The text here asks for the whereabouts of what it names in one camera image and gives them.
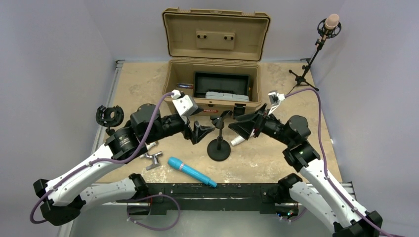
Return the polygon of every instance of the blue microphone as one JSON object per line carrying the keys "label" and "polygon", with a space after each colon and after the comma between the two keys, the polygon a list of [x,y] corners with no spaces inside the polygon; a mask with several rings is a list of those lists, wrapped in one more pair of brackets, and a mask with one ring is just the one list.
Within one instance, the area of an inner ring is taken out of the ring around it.
{"label": "blue microphone", "polygon": [[168,164],[179,171],[182,171],[183,173],[192,176],[193,178],[203,182],[204,184],[210,185],[211,187],[217,187],[217,183],[211,180],[208,176],[203,175],[199,171],[195,170],[194,168],[191,168],[187,164],[183,163],[178,158],[170,157],[168,160]]}

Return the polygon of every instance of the round black base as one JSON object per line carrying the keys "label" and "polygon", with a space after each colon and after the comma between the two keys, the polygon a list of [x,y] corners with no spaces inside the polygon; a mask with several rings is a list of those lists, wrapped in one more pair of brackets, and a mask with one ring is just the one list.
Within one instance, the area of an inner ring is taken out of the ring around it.
{"label": "round black base", "polygon": [[217,150],[217,139],[214,139],[208,144],[207,153],[214,161],[226,160],[231,153],[230,144],[226,140],[222,140],[221,149]]}

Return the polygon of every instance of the open case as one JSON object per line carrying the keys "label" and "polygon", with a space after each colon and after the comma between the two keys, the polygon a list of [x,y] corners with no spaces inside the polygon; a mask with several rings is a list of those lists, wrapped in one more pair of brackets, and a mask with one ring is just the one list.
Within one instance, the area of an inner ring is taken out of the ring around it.
{"label": "open case", "polygon": [[[262,57],[270,23],[266,13],[168,8],[163,12],[163,21],[168,52],[173,57],[168,64],[163,94],[178,89],[177,83],[194,84],[196,73],[246,75],[248,93],[245,96],[249,97],[249,101],[206,99],[205,92],[208,90],[200,93],[194,93],[194,89],[181,90],[194,96],[195,102],[204,109],[198,115],[219,115],[225,110],[233,110],[233,115],[239,116],[260,106],[262,95],[257,62]],[[235,91],[235,88],[229,88],[229,91]],[[165,101],[174,113],[172,99],[166,98]]]}

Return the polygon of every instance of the beige table surface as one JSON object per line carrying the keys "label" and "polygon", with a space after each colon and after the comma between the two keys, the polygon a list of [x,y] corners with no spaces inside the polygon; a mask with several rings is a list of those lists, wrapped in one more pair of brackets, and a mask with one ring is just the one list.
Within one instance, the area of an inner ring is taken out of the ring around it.
{"label": "beige table surface", "polygon": [[[276,89],[280,93],[288,93],[295,84],[294,76],[288,70],[292,69],[301,75],[302,65],[302,63],[260,63],[262,104],[269,104],[267,93],[271,90]],[[125,119],[122,124],[125,124],[129,115],[135,112],[140,105],[145,103],[156,104],[158,102],[162,95],[167,69],[168,64],[164,62],[124,63],[113,102],[113,106],[119,105],[124,110]],[[307,74],[306,79],[313,83],[311,73]],[[170,114],[165,102],[160,107],[160,112],[162,117]],[[274,112],[274,115],[284,123],[292,115],[306,117],[311,130],[308,140],[321,154],[317,133],[318,103],[313,92],[302,92],[289,97]],[[197,120],[202,125],[211,125],[209,117],[206,116],[192,116],[190,120],[191,124]],[[226,120],[225,126],[227,127],[232,121],[232,119]],[[171,156],[181,159],[187,165],[218,183],[276,183],[284,176],[295,172],[283,157],[282,151],[286,146],[264,134],[232,147],[231,155],[227,160],[222,162],[213,161],[207,155],[207,145],[217,135],[218,130],[207,135],[196,145],[184,140],[182,134],[162,139],[158,146],[150,150],[151,154],[159,151],[163,152],[164,155],[160,157],[162,166],[146,171],[145,167],[150,165],[151,161],[136,158],[129,164],[108,173],[98,182],[115,182],[132,173],[140,173],[149,183],[196,183],[197,181],[193,178],[172,169],[167,164],[168,158]],[[223,130],[223,137],[228,142],[236,136],[237,134],[228,128]],[[324,119],[322,119],[322,141],[326,151],[328,168],[336,179],[341,181]]]}

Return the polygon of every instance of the case lid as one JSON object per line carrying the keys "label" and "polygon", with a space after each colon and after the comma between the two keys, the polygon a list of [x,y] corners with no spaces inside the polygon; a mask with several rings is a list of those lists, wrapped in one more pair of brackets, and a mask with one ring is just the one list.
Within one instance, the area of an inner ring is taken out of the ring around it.
{"label": "case lid", "polygon": [[168,8],[163,21],[172,57],[260,61],[270,17],[263,12]]}

